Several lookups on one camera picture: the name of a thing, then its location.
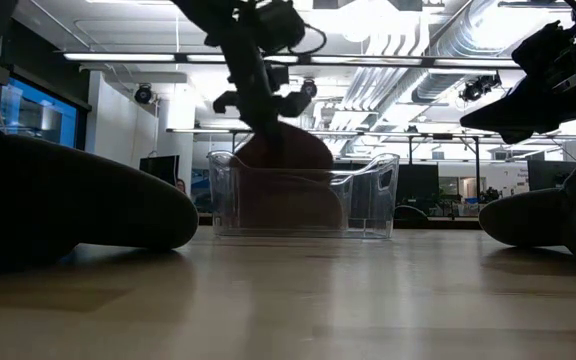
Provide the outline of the clear plastic bin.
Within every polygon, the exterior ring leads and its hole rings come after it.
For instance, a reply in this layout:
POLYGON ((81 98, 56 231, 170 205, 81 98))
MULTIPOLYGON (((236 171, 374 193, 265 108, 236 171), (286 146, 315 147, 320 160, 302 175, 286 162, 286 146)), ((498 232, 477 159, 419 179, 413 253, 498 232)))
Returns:
POLYGON ((245 229, 251 230, 270 230, 270 231, 294 231, 294 230, 304 230, 304 231, 341 231, 348 227, 349 218, 352 214, 352 197, 354 190, 354 176, 350 173, 343 173, 332 170, 297 170, 297 169, 260 169, 260 168, 237 168, 233 171, 231 175, 232 185, 229 194, 234 197, 233 200, 233 210, 236 216, 237 224, 245 229), (311 179, 323 179, 328 180, 330 188, 339 197, 342 209, 343 209, 343 222, 342 227, 339 229, 325 229, 325 228, 298 228, 293 230, 287 229, 253 229, 245 228, 240 225, 239 217, 239 182, 241 175, 247 174, 284 174, 292 176, 301 176, 311 179))
POLYGON ((237 224, 233 210, 231 175, 237 168, 250 168, 234 154, 215 151, 208 155, 213 230, 218 236, 284 238, 388 239, 394 223, 399 157, 387 154, 372 159, 358 170, 332 170, 354 176, 352 214, 341 231, 251 230, 237 224))

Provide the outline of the dark green fabric hat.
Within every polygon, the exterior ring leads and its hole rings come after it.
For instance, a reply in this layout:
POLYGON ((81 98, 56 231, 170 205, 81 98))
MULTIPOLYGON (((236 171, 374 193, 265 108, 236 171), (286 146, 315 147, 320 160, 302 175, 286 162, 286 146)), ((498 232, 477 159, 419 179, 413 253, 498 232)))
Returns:
POLYGON ((0 273, 55 263, 81 243, 172 250, 197 228, 192 201, 152 175, 0 131, 0 273))
POLYGON ((514 247, 564 246, 576 260, 576 168, 560 188, 495 200, 479 213, 493 239, 514 247))

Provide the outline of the black monitor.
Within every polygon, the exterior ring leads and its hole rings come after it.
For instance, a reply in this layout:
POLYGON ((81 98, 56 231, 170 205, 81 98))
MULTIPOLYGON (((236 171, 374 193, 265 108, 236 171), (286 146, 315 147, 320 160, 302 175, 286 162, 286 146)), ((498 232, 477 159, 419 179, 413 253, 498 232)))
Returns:
POLYGON ((561 188, 576 169, 576 162, 529 160, 527 164, 530 191, 561 188))
POLYGON ((437 165, 399 166, 396 205, 407 205, 428 213, 439 195, 437 165))
POLYGON ((139 170, 157 177, 172 186, 176 186, 179 156, 170 155, 142 158, 139 163, 139 170))

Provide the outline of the long ceiling light strip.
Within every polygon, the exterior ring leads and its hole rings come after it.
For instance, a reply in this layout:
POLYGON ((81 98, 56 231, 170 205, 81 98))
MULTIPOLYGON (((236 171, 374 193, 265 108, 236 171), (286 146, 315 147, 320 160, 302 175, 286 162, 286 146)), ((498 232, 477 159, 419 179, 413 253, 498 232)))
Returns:
MULTIPOLYGON (((79 63, 135 63, 135 64, 225 64, 225 57, 217 53, 101 53, 65 52, 68 61, 79 63)), ((520 66, 509 58, 497 57, 429 57, 429 56, 353 56, 353 55, 291 55, 279 54, 266 60, 289 66, 340 67, 400 67, 429 69, 516 70, 520 66)))

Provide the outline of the blue-lit window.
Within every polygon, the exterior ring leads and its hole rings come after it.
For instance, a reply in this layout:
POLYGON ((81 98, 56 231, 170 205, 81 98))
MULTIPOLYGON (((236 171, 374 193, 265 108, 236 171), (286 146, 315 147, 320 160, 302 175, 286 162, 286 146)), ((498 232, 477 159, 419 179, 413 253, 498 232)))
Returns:
POLYGON ((0 130, 75 148, 80 111, 16 78, 0 84, 0 130))

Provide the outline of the black ceiling spotlight cluster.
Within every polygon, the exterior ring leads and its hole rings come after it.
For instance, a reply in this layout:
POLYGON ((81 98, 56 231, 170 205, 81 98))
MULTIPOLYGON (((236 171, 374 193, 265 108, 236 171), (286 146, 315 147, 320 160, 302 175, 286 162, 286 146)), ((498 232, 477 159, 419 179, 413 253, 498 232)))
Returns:
POLYGON ((459 93, 459 98, 464 102, 475 102, 501 85, 502 81, 498 73, 482 75, 467 82, 464 89, 459 93))

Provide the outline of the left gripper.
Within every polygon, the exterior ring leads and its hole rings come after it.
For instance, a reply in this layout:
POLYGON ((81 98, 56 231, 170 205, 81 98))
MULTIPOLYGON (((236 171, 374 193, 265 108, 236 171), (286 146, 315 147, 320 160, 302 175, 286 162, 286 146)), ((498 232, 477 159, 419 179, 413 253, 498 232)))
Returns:
POLYGON ((289 83, 289 68, 284 62, 264 60, 252 35, 239 29, 221 43, 229 70, 228 82, 235 90, 224 92, 212 103, 215 113, 224 114, 235 107, 253 132, 244 145, 250 153, 265 148, 274 155, 282 152, 282 132, 278 116, 298 117, 311 104, 307 92, 292 91, 277 95, 282 85, 289 83))

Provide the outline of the black office chair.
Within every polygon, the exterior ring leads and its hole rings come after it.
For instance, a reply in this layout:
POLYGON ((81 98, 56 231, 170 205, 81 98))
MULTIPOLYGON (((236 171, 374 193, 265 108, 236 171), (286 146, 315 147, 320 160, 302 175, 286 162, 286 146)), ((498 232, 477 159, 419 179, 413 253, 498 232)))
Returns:
POLYGON ((428 222, 428 216, 420 209, 409 206, 399 205, 394 209, 394 220, 396 222, 406 223, 423 223, 428 222))

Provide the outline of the long table with black legs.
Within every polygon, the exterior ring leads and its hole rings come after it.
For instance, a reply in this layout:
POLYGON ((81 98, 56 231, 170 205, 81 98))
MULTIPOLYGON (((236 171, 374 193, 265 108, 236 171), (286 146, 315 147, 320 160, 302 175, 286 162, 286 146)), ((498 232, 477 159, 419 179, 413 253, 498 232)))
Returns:
POLYGON ((530 159, 576 161, 567 148, 576 145, 576 134, 552 132, 507 144, 493 133, 476 132, 373 132, 359 130, 311 130, 339 163, 367 163, 395 154, 408 165, 416 163, 524 163, 530 159))

